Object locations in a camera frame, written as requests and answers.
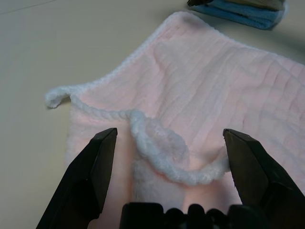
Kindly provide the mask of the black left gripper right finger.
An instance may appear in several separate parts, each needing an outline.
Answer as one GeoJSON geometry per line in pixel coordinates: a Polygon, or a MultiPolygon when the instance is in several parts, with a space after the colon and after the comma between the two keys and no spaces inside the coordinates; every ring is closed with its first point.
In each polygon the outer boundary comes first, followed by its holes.
{"type": "Polygon", "coordinates": [[[241,202],[261,208],[273,229],[305,227],[305,196],[251,136],[224,129],[229,167],[241,202]]]}

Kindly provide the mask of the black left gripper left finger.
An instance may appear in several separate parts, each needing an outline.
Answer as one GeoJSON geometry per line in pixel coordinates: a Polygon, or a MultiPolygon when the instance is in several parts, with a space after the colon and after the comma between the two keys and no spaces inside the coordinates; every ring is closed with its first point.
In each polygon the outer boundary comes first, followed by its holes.
{"type": "Polygon", "coordinates": [[[37,228],[86,229],[102,213],[110,184],[117,128],[97,133],[70,163],[37,228]]]}

